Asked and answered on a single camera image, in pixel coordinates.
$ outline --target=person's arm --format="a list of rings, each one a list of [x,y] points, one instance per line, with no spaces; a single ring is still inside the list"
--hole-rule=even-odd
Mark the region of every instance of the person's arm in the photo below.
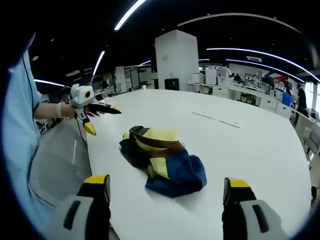
[[[76,109],[71,104],[62,104],[61,105],[61,115],[63,117],[74,118]],[[89,112],[88,109],[85,109],[85,113],[90,117],[99,116],[97,112]],[[56,103],[45,103],[40,102],[34,110],[35,119],[56,119],[57,116],[57,104]]]

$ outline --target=hand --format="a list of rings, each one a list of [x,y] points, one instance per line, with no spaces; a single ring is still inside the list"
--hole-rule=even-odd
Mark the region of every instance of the hand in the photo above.
[[[91,111],[87,106],[85,106],[85,114],[93,118],[95,118],[96,116],[100,117],[100,114],[97,111]]]

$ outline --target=cable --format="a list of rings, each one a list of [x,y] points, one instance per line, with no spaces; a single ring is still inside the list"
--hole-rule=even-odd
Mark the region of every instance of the cable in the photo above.
[[[79,129],[79,133],[80,133],[80,136],[81,136],[81,138],[82,138],[82,141],[84,142],[84,144],[85,144],[86,146],[88,146],[87,143],[86,143],[86,141],[85,141],[84,138],[82,137],[82,133],[81,133],[80,126],[79,126],[79,122],[78,122],[77,118],[75,118],[75,120],[76,120],[76,124],[78,124],[78,129]]]
[[[24,57],[24,55],[22,55],[22,61],[23,61],[23,66],[24,66],[25,74],[26,74],[26,77],[28,78],[29,87],[30,87],[30,91],[31,91],[31,102],[32,102],[31,110],[32,110],[32,121],[33,121],[33,120],[34,120],[34,93],[33,93],[33,91],[32,91],[31,82],[30,82],[30,78],[29,78],[28,71],[27,71],[27,68],[26,68],[26,63],[25,63],[25,57]]]

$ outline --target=white table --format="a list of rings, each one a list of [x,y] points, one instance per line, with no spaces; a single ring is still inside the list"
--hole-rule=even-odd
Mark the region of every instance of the white table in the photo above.
[[[224,178],[247,181],[255,196],[282,218],[293,235],[308,217],[311,180],[306,156],[290,122],[264,109],[211,95],[146,89],[112,97],[121,115],[92,118],[87,136],[94,175],[110,174],[111,224],[121,240],[223,239]],[[202,111],[219,121],[193,114]],[[172,128],[204,167],[207,185],[168,198],[145,189],[147,175],[119,150],[123,133],[142,125]]]

